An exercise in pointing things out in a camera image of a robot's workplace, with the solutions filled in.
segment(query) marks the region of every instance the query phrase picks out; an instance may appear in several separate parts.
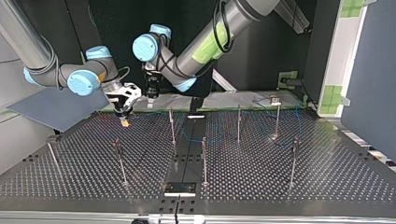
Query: wire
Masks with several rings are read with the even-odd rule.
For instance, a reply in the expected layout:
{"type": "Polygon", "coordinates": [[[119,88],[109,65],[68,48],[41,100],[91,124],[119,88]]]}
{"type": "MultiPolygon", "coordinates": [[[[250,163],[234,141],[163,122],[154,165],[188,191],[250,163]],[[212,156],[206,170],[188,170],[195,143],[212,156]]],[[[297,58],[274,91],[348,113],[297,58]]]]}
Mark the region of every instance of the wire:
{"type": "Polygon", "coordinates": [[[25,68],[29,71],[29,73],[31,75],[34,76],[39,76],[39,75],[43,75],[45,73],[47,73],[48,71],[50,71],[52,69],[52,67],[55,65],[55,82],[56,82],[56,87],[61,91],[64,87],[61,85],[61,83],[59,82],[59,75],[61,74],[60,72],[60,64],[59,64],[59,59],[58,56],[56,55],[52,45],[50,44],[50,42],[46,39],[46,37],[41,36],[44,41],[47,43],[47,46],[49,47],[50,50],[50,59],[49,59],[49,63],[40,69],[31,69],[28,66],[26,66],[26,64],[24,65],[25,68]]]}
{"type": "MultiPolygon", "coordinates": [[[[162,48],[164,47],[164,43],[163,43],[162,37],[165,39],[166,42],[168,42],[168,37],[167,37],[166,35],[164,35],[164,34],[160,34],[160,35],[159,35],[159,39],[160,39],[160,49],[162,49],[162,48]]],[[[172,61],[173,58],[175,58],[175,55],[171,56],[167,61],[165,61],[165,58],[164,58],[163,55],[162,55],[162,51],[160,50],[160,52],[158,53],[157,64],[159,64],[159,63],[158,63],[158,60],[161,60],[161,61],[163,62],[163,66],[161,67],[161,69],[164,69],[164,68],[166,67],[166,68],[167,68],[171,73],[173,73],[175,76],[177,76],[177,77],[182,77],[182,78],[197,78],[197,77],[202,77],[202,76],[204,76],[204,75],[206,74],[206,72],[209,70],[209,68],[210,68],[210,67],[213,65],[213,63],[214,63],[214,60],[212,60],[211,63],[208,63],[208,64],[206,65],[206,68],[204,69],[204,71],[201,72],[201,73],[198,74],[198,75],[186,75],[186,74],[184,74],[183,72],[181,72],[180,69],[178,68],[177,60],[175,60],[175,67],[176,67],[176,69],[178,70],[178,73],[175,72],[175,70],[169,66],[169,63],[172,61]]]]}
{"type": "Polygon", "coordinates": [[[303,86],[303,89],[305,91],[305,94],[308,96],[308,99],[311,99],[312,104],[314,105],[315,109],[318,110],[318,104],[315,103],[314,99],[309,95],[308,91],[306,90],[304,80],[301,79],[301,85],[303,86]]]}
{"type": "Polygon", "coordinates": [[[121,81],[121,80],[124,79],[126,76],[128,76],[128,74],[131,72],[131,68],[130,68],[129,66],[123,66],[122,68],[120,68],[120,69],[117,70],[117,71],[119,72],[119,75],[120,75],[120,71],[125,70],[125,69],[126,69],[127,71],[126,71],[125,74],[122,75],[121,77],[116,77],[116,78],[114,78],[114,79],[111,79],[111,80],[107,80],[107,81],[102,82],[102,83],[106,83],[106,85],[103,85],[102,88],[105,88],[105,87],[107,87],[107,86],[113,84],[113,83],[114,83],[114,82],[113,82],[114,80],[121,81]]]}
{"type": "Polygon", "coordinates": [[[231,40],[231,31],[230,31],[230,26],[227,22],[227,17],[225,13],[225,5],[226,3],[223,2],[222,0],[218,0],[215,5],[215,10],[213,12],[213,19],[212,19],[212,29],[213,29],[213,35],[216,40],[216,44],[218,45],[219,49],[223,53],[228,53],[233,47],[233,40],[231,40]],[[218,35],[218,29],[217,29],[217,24],[218,24],[218,13],[220,12],[222,21],[224,23],[224,28],[227,34],[227,41],[224,44],[224,47],[221,45],[219,41],[219,35],[218,35]]]}
{"type": "Polygon", "coordinates": [[[16,61],[20,61],[21,59],[14,59],[14,60],[9,60],[9,61],[3,61],[3,62],[0,62],[0,63],[13,63],[13,62],[16,62],[16,61]]]}
{"type": "Polygon", "coordinates": [[[129,72],[131,72],[131,68],[129,67],[129,66],[123,66],[122,68],[120,68],[119,70],[118,70],[118,72],[120,72],[120,71],[122,71],[122,70],[127,70],[126,72],[125,72],[125,74],[122,76],[122,77],[120,77],[120,78],[118,78],[118,80],[123,80],[126,76],[128,76],[128,74],[129,74],[129,72]]]}

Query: light blue joint cover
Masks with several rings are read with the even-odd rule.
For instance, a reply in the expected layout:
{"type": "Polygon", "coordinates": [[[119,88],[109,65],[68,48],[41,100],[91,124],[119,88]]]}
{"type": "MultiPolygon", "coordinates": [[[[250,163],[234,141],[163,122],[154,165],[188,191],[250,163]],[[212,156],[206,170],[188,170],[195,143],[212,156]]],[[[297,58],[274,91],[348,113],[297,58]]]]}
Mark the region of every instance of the light blue joint cover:
{"type": "Polygon", "coordinates": [[[32,75],[30,75],[30,72],[25,67],[23,67],[23,74],[25,75],[25,79],[29,83],[37,85],[37,86],[41,86],[40,84],[35,82],[35,80],[32,78],[32,75]]]}
{"type": "Polygon", "coordinates": [[[80,96],[87,96],[100,87],[97,75],[90,70],[74,71],[67,79],[70,91],[80,96]]]}
{"type": "Polygon", "coordinates": [[[149,31],[152,33],[156,33],[159,35],[166,35],[169,39],[172,36],[172,30],[164,25],[160,25],[160,24],[151,24],[151,26],[149,27],[149,31]]]}
{"type": "Polygon", "coordinates": [[[181,84],[174,85],[174,87],[176,89],[178,89],[179,91],[181,91],[181,92],[185,92],[185,91],[190,89],[190,87],[195,83],[196,80],[197,80],[196,77],[192,77],[192,78],[189,78],[187,81],[185,81],[185,82],[183,82],[181,84]]]}
{"type": "Polygon", "coordinates": [[[134,52],[134,56],[140,62],[149,62],[155,59],[157,56],[157,40],[152,35],[141,35],[134,40],[134,43],[132,44],[132,51],[134,52]]]}
{"type": "Polygon", "coordinates": [[[87,49],[85,55],[87,55],[88,60],[112,57],[110,50],[108,50],[106,46],[97,46],[91,49],[87,49]]]}

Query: green tape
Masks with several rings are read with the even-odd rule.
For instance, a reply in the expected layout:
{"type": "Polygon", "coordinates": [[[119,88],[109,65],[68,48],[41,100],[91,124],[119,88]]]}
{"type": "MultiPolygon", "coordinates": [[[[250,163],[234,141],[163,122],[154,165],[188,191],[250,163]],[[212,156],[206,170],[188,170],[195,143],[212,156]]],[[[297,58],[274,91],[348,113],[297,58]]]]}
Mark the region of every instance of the green tape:
{"type": "MultiPolygon", "coordinates": [[[[225,27],[221,22],[219,22],[216,25],[216,29],[218,31],[219,42],[224,46],[225,43],[227,43],[227,32],[225,27]]],[[[212,31],[200,47],[194,52],[192,58],[198,63],[208,63],[212,59],[218,59],[221,55],[222,51],[219,49],[215,35],[212,31]]]]}
{"type": "Polygon", "coordinates": [[[287,86],[285,83],[280,82],[280,80],[282,80],[283,77],[285,77],[285,78],[297,78],[297,73],[298,73],[297,71],[280,72],[278,80],[277,80],[277,87],[279,89],[294,90],[295,89],[294,86],[287,86]]]}
{"type": "Polygon", "coordinates": [[[359,17],[364,0],[344,0],[341,8],[341,18],[359,17]]]}
{"type": "Polygon", "coordinates": [[[338,106],[341,104],[342,86],[325,86],[321,105],[320,114],[336,114],[338,106]]]}

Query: perforated metal table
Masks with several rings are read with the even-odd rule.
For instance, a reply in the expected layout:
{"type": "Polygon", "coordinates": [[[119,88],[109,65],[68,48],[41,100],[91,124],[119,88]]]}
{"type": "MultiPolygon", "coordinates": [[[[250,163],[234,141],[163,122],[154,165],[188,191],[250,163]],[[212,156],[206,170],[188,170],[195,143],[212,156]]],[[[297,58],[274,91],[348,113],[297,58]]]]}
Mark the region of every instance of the perforated metal table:
{"type": "Polygon", "coordinates": [[[78,125],[0,176],[2,211],[187,214],[211,216],[396,217],[396,174],[309,110],[138,114],[124,129],[111,114],[78,125]],[[292,139],[300,135],[293,184],[292,139]],[[202,136],[208,185],[203,186],[202,136]],[[112,143],[125,149],[122,185],[112,143]],[[164,197],[168,182],[195,182],[192,198],[164,197]]]}

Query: yellow object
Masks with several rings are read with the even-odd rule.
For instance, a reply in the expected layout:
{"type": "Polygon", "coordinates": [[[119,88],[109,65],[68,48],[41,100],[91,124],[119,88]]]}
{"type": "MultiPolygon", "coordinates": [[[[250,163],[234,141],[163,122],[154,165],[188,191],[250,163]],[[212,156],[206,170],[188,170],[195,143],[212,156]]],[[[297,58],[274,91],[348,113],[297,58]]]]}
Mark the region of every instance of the yellow object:
{"type": "Polygon", "coordinates": [[[101,75],[98,76],[98,80],[102,82],[106,77],[106,72],[103,72],[101,75]]]}
{"type": "Polygon", "coordinates": [[[122,124],[122,127],[125,127],[125,128],[128,128],[131,125],[131,123],[129,122],[128,119],[122,119],[121,124],[122,124]]]}

